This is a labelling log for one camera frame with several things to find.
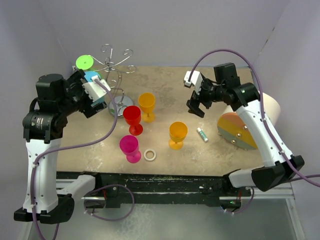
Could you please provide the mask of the orange wine glass front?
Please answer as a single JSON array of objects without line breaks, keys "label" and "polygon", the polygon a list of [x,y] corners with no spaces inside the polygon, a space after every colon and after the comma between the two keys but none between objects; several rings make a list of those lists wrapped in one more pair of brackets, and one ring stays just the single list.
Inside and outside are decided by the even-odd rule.
[{"label": "orange wine glass front", "polygon": [[169,127],[169,147],[173,150],[180,150],[184,145],[183,141],[187,134],[188,127],[185,123],[181,121],[173,122]]}]

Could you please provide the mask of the blue plastic wine glass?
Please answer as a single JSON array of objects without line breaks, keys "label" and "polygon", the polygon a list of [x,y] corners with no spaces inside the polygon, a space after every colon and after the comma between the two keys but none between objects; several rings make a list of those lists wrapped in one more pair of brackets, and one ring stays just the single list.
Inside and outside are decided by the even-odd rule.
[{"label": "blue plastic wine glass", "polygon": [[82,86],[92,101],[91,106],[95,107],[98,104],[103,103],[107,92],[96,83],[96,80],[99,80],[99,82],[104,85],[108,91],[110,91],[111,88],[107,84],[106,80],[101,78],[100,74],[95,71],[86,71],[84,73],[84,78],[86,82]]}]

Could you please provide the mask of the green plastic wine glass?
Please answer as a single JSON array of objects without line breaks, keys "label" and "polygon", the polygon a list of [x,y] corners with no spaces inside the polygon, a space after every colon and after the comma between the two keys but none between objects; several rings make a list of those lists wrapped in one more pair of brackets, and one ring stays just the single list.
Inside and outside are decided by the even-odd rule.
[{"label": "green plastic wine glass", "polygon": [[93,76],[99,76],[101,79],[103,78],[99,73],[99,69],[94,66],[94,62],[94,58],[88,54],[79,56],[75,62],[76,69],[83,70],[88,81],[90,81]]}]

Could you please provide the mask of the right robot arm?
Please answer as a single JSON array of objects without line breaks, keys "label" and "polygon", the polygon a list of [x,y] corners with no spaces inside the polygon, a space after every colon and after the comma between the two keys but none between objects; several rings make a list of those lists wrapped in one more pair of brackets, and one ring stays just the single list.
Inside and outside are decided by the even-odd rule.
[{"label": "right robot arm", "polygon": [[201,118],[212,103],[224,102],[240,117],[262,157],[263,166],[239,169],[226,175],[222,190],[235,195],[241,187],[257,187],[266,192],[290,181],[305,164],[302,156],[294,155],[283,143],[267,113],[261,108],[262,96],[253,83],[241,83],[234,63],[224,63],[213,68],[215,80],[206,78],[199,71],[187,71],[183,84],[194,87],[186,105],[189,113]]}]

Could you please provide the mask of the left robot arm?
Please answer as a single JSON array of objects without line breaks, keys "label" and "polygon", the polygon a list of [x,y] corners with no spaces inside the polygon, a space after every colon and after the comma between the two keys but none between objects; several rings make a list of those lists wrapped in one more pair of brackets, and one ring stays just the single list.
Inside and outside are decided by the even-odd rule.
[{"label": "left robot arm", "polygon": [[75,112],[90,118],[107,107],[106,103],[93,106],[93,98],[86,90],[85,72],[77,70],[68,79],[50,73],[39,77],[35,84],[37,97],[30,103],[23,118],[23,138],[28,155],[27,192],[21,208],[13,214],[19,222],[40,221],[42,224],[67,222],[74,211],[75,194],[56,190],[57,152],[36,160],[45,151],[61,145],[67,117]]}]

